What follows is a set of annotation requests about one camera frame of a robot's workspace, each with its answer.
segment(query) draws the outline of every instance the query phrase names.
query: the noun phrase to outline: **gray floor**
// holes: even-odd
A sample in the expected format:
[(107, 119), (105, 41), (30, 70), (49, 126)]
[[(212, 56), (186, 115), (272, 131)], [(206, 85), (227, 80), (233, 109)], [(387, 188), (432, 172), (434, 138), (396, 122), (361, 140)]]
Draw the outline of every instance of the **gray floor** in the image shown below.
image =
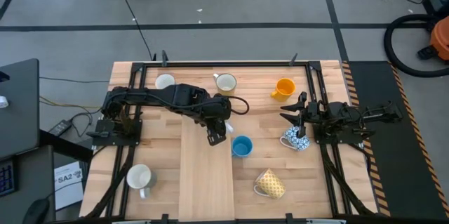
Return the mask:
[[(246, 22), (330, 23), (326, 0), (129, 0), (140, 24), (198, 24)], [(340, 23), (388, 23), (424, 13), (405, 0), (333, 0)], [(133, 25), (124, 0), (12, 0), (0, 19), (5, 26)], [(332, 29), (153, 29), (143, 32), (153, 53), (166, 50), (171, 60), (340, 59)], [(383, 29), (342, 29), (350, 60), (386, 60)], [(439, 62), (420, 62), (415, 52), (428, 42), (420, 29), (395, 33), (400, 58), (417, 68), (435, 69)], [(0, 32), (0, 65), (28, 58), (41, 62), (41, 76), (78, 80), (108, 80), (117, 60), (149, 60), (138, 31)], [(445, 136), (447, 77), (418, 79), (401, 74), (442, 188), (449, 195), (449, 142)], [(98, 106), (106, 84), (41, 81), (41, 95), (61, 103)], [(41, 128), (79, 112), (41, 106)], [(86, 125), (79, 118), (77, 124)], [(67, 139), (79, 142), (70, 131)], [(73, 218), (79, 206), (58, 213)]]

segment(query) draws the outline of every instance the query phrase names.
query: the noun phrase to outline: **white mug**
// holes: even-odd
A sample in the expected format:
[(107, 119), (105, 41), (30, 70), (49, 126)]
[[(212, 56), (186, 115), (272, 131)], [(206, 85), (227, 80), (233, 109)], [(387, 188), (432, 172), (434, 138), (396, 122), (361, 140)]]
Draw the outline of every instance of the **white mug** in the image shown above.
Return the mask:
[(173, 84), (175, 84), (175, 77), (173, 77), (170, 74), (162, 74), (159, 77), (157, 77), (156, 81), (154, 82), (156, 89), (159, 90)]
[(144, 164), (136, 164), (131, 167), (126, 175), (126, 182), (129, 187), (140, 190), (140, 197), (149, 197), (149, 189), (156, 183), (156, 174)]
[(232, 95), (237, 86), (236, 78), (231, 74), (214, 74), (215, 83), (217, 84), (218, 93), (222, 95)]

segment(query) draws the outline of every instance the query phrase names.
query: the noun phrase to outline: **orange mug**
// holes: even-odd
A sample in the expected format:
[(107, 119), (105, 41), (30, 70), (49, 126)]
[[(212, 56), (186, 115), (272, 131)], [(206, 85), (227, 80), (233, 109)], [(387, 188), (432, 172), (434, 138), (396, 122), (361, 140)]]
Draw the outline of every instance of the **orange mug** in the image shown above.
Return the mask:
[(276, 90), (272, 92), (272, 98), (277, 101), (286, 101), (295, 92), (295, 83), (292, 79), (279, 79)]

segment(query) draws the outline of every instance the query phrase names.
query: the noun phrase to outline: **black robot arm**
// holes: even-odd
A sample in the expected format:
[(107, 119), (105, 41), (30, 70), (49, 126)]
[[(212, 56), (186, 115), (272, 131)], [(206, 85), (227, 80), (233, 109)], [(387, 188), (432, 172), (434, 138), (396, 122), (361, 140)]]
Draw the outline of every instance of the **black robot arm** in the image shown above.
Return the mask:
[(132, 133), (132, 124), (126, 123), (123, 115), (124, 105), (164, 107), (188, 116), (207, 128), (210, 145), (226, 139), (225, 120), (231, 117), (232, 111), (229, 97), (216, 94), (211, 98), (205, 89), (188, 84), (175, 84), (161, 90), (116, 87), (107, 93), (101, 112), (105, 119), (120, 121), (124, 134)]
[(344, 139), (341, 138), (347, 136), (348, 133), (360, 135), (358, 143), (361, 143), (364, 138), (374, 134), (374, 131), (365, 129), (366, 123), (374, 121), (394, 123), (403, 118), (396, 104), (390, 101), (386, 105), (366, 107), (362, 110), (342, 102), (331, 102), (324, 105), (318, 101), (309, 102), (308, 106), (305, 106), (306, 99), (307, 94), (303, 91), (296, 104), (281, 107), (282, 110), (299, 111), (298, 115), (284, 113), (280, 115), (291, 124), (301, 126), (300, 133), (303, 134), (305, 134), (304, 123), (313, 124), (314, 133), (319, 134), (320, 138), (324, 138), (325, 142), (323, 143), (344, 142)]

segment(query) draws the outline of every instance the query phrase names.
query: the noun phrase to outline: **mug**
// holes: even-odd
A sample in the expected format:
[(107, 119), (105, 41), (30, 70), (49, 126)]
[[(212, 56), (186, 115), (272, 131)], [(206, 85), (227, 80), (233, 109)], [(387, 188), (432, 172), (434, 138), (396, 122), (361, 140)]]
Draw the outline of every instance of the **mug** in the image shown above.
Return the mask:
[[(290, 127), (284, 134), (279, 138), (279, 141), (282, 143), (282, 145), (289, 147), (294, 150), (305, 150), (306, 147), (310, 146), (310, 140), (309, 138), (304, 135), (302, 137), (298, 137), (298, 134), (300, 133), (301, 127), (299, 126), (292, 126)], [(290, 144), (285, 144), (282, 140), (287, 140)]]
[(237, 136), (231, 144), (233, 157), (247, 157), (253, 151), (253, 142), (248, 136)]
[(136, 164), (131, 167), (126, 175), (129, 187), (139, 190), (142, 199), (149, 197), (149, 189), (156, 184), (156, 181), (156, 174), (144, 164)]
[(292, 79), (279, 79), (276, 89), (272, 92), (272, 98), (277, 101), (286, 101), (295, 92), (295, 83)]
[(282, 181), (274, 175), (273, 171), (268, 168), (257, 177), (254, 185), (254, 192), (260, 196), (280, 199), (286, 193), (286, 187)]
[(159, 77), (157, 77), (156, 81), (154, 82), (156, 89), (159, 90), (173, 84), (175, 84), (175, 77), (173, 77), (170, 74), (162, 74)]
[(237, 86), (236, 78), (231, 74), (214, 74), (215, 84), (217, 85), (218, 93), (221, 95), (233, 95), (234, 89)]

